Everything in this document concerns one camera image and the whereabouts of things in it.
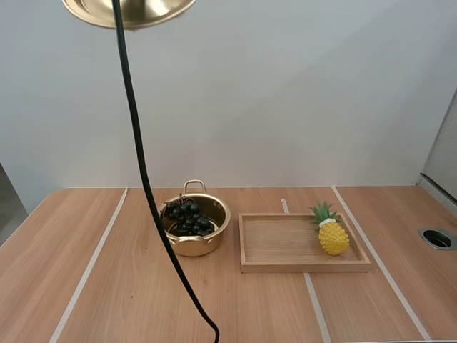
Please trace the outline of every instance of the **drain hole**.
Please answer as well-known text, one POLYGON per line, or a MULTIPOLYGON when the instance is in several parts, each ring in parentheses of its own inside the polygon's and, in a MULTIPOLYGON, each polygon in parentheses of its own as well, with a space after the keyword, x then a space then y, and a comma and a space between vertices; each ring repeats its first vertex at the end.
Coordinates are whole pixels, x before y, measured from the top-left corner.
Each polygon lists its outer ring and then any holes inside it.
POLYGON ((447 236, 434 230, 425 231, 423 233, 423 237, 433 245, 440 248, 448 248, 452 244, 451 240, 447 236))

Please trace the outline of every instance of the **pineapple leaves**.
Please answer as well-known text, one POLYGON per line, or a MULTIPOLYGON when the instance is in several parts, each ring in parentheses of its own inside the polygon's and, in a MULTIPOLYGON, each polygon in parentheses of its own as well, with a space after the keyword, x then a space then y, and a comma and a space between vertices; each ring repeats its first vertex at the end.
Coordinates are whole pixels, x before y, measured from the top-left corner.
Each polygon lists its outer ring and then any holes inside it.
POLYGON ((313 219, 315 219, 315 221, 313 223, 319 224, 329 218, 335 219, 337 222, 340 222, 341 220, 336 218, 337 211, 335 211, 334 213, 330 213, 330 208, 332 206, 333 204, 327 204, 327 202, 324 201, 322 204, 318 202, 317 206, 310 207, 310 209, 314 212, 313 219))

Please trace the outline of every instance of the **white wall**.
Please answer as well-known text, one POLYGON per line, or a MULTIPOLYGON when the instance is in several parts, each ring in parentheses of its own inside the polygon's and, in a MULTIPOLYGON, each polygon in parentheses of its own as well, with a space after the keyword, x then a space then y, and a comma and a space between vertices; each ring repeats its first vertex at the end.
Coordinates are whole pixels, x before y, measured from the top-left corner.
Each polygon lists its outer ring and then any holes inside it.
MULTIPOLYGON (((6 1, 0 29, 0 162, 25 207, 139 186, 114 32, 59 0, 6 1)), ((452 0, 197 0, 127 42, 155 187, 412 184, 457 85, 452 0)))

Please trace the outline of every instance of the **tray rim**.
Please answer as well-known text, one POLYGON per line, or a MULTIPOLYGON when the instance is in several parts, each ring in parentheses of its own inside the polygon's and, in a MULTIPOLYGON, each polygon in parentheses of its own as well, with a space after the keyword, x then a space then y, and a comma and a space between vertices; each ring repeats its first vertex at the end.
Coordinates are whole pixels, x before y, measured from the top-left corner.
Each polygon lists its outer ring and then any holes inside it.
POLYGON ((354 234, 354 231, 352 230, 351 225, 349 225, 345 215, 341 212, 338 212, 336 214, 337 216, 340 216, 342 218, 344 224, 346 225, 346 228, 348 230, 349 235, 351 238, 354 240, 354 246, 357 248, 358 253, 361 257, 361 259, 357 261, 315 261, 315 262, 310 262, 310 263, 287 263, 284 264, 283 262, 247 262, 246 261, 246 253, 244 249, 244 227, 243 227, 243 218, 246 217, 309 217, 313 216, 313 213, 310 212, 304 212, 304 213, 239 213, 238 214, 238 227, 239 227, 239 234, 240 234, 240 251, 241 251, 241 272, 243 272, 243 266, 246 267, 254 267, 254 266, 259 266, 260 269, 262 267, 267 267, 267 266, 275 266, 275 267, 280 267, 283 266, 284 268, 291 267, 290 269, 293 269, 294 267, 310 267, 311 269, 313 267, 331 267, 331 266, 341 266, 341 265, 349 265, 352 267, 357 267, 359 266, 361 269, 361 272, 367 272, 371 269, 371 262, 370 259, 368 258, 368 255, 365 253, 365 250, 363 246, 361 245, 360 241, 358 240, 357 236, 354 234))

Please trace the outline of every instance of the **black cable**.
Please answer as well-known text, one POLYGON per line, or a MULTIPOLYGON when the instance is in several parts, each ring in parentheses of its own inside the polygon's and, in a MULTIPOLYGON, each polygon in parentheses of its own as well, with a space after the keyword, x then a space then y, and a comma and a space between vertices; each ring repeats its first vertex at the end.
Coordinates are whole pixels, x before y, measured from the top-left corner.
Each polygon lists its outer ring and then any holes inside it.
POLYGON ((187 293, 189 294, 192 302, 194 302, 195 307, 199 311, 200 315, 205 319, 205 321, 209 324, 210 327, 213 328, 216 337, 214 339, 215 343, 219 342, 219 329, 211 320, 210 317, 205 313, 204 308, 201 306, 199 300, 197 299, 189 281, 186 278, 186 275, 183 272, 183 269, 179 265, 178 259, 171 248, 169 239, 166 236, 166 232, 164 229, 164 223, 157 211, 156 202, 154 201, 154 196, 151 191, 151 185, 149 184, 148 172, 146 170, 146 162, 144 161, 144 151, 143 151, 143 142, 141 140, 141 130, 140 130, 140 123, 138 118, 138 111, 136 109, 136 102, 135 102, 135 94, 134 88, 131 83, 130 77, 130 68, 129 68, 129 60, 127 59, 127 50, 126 50, 126 42, 124 37, 124 25, 122 22, 122 13, 121 13, 121 5, 119 0, 112 0, 113 2, 113 11, 114 11, 114 21, 116 22, 116 35, 117 35, 117 45, 119 48, 119 58, 121 60, 121 68, 122 68, 122 75, 124 77, 124 85, 126 87, 126 95, 127 100, 129 102, 129 109, 130 109, 130 117, 131 117, 131 125, 134 130, 134 139, 135 139, 135 147, 136 147, 136 158, 138 159, 138 166, 141 175, 141 182, 143 183, 144 193, 146 194, 146 199, 148 201, 149 209, 151 210, 152 217, 154 218, 154 223, 156 224, 157 231, 159 232, 159 236, 162 240, 162 243, 165 246, 165 250, 170 257, 171 263, 176 270, 176 273, 179 275, 179 279, 186 288, 187 293))

